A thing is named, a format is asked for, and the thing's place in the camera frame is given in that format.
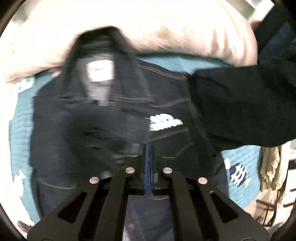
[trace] white fabric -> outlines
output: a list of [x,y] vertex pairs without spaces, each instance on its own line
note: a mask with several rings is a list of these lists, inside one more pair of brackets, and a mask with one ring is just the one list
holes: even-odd
[[81,33],[104,26],[120,28],[139,52],[210,56],[236,66],[257,63],[249,23],[225,0],[41,0],[9,46],[5,80],[62,65]]

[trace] pillow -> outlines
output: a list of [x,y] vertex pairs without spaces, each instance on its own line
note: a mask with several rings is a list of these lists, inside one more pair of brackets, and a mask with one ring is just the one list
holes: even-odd
[[176,52],[257,63],[248,22],[225,0],[41,0],[21,26],[3,66],[6,81],[63,64],[87,30],[116,26],[140,53]]

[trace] blue fabric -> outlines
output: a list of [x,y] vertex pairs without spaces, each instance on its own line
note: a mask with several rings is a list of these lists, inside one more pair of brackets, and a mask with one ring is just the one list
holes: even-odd
[[[217,59],[178,54],[147,55],[140,56],[139,59],[157,64],[172,71],[188,73],[193,73],[196,69],[229,66]],[[47,71],[36,75],[35,85],[19,94],[15,115],[10,122],[12,175],[14,178],[18,174],[18,171],[21,170],[26,177],[23,179],[24,195],[22,201],[34,223],[37,223],[40,217],[34,204],[30,186],[32,168],[29,165],[29,157],[30,136],[33,130],[33,97],[37,94],[38,90],[52,80],[52,78],[52,74]],[[260,192],[260,179],[258,174],[258,167],[260,166],[261,160],[260,147],[245,146],[236,150],[224,151],[223,157],[229,158],[231,165],[239,162],[242,163],[248,169],[248,175],[252,178],[247,188],[244,188],[244,185],[236,187],[229,181],[230,198],[240,207],[244,208]]]

